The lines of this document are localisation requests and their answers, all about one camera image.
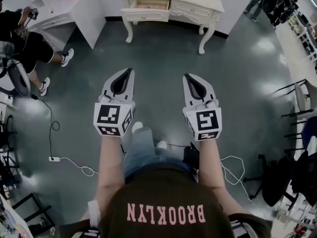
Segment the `camera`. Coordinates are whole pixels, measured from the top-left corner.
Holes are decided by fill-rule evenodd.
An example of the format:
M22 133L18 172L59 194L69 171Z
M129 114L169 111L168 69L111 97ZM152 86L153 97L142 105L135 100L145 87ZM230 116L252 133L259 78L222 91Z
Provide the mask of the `camera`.
M38 15L39 15L39 11L38 11L36 8L34 8L34 9L30 12L29 17L30 17L31 19L33 19L33 20L36 20L37 17L38 17Z

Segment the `denim shorts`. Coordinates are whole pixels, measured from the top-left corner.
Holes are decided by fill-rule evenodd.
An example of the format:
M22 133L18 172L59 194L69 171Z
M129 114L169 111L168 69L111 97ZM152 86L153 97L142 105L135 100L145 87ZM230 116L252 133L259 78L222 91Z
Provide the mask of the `denim shorts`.
M138 171L140 168L154 163L169 163L190 170L190 166L182 162L182 156L173 154L153 144L151 129L144 127L137 129L132 138L132 143L123 161L125 177Z

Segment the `hand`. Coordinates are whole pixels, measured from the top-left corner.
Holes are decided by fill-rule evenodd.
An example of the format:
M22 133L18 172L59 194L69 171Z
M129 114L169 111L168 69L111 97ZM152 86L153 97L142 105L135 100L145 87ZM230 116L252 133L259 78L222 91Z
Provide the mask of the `hand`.
M32 9L30 7L25 7L22 11L23 14L29 15Z

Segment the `power strip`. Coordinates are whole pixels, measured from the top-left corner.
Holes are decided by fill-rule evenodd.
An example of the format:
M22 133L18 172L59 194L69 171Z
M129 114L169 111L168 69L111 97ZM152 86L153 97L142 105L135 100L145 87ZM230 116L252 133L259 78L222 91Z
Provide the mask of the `power strip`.
M49 161L60 162L60 157L49 157Z

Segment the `brown t-shirt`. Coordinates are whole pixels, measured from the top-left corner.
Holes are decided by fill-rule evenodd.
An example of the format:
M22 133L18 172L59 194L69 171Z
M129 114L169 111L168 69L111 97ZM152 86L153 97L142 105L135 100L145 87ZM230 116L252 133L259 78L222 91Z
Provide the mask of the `brown t-shirt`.
M102 237L270 237L267 221L226 216L216 197L181 169L140 172L112 198Z

